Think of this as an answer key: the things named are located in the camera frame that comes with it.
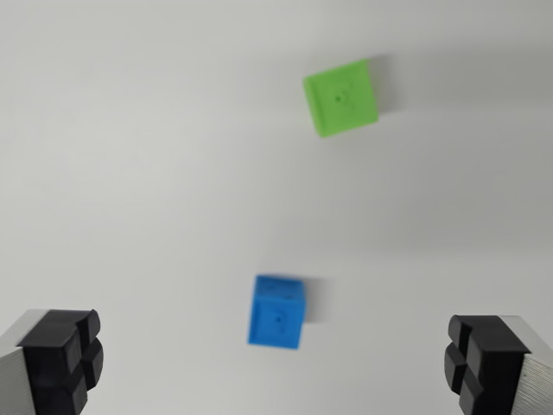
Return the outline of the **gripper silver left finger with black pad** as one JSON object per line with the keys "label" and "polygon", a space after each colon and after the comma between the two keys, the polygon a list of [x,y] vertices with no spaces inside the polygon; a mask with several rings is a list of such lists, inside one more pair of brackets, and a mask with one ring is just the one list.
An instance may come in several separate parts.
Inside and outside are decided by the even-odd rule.
{"label": "gripper silver left finger with black pad", "polygon": [[27,310],[1,334],[1,413],[80,414],[104,350],[96,310]]}

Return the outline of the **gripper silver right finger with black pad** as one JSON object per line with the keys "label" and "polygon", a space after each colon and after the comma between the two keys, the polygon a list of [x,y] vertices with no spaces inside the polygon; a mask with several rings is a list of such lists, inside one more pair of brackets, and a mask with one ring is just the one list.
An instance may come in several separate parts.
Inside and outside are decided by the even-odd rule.
{"label": "gripper silver right finger with black pad", "polygon": [[454,315],[448,336],[444,373],[463,413],[552,413],[552,347],[522,317]]}

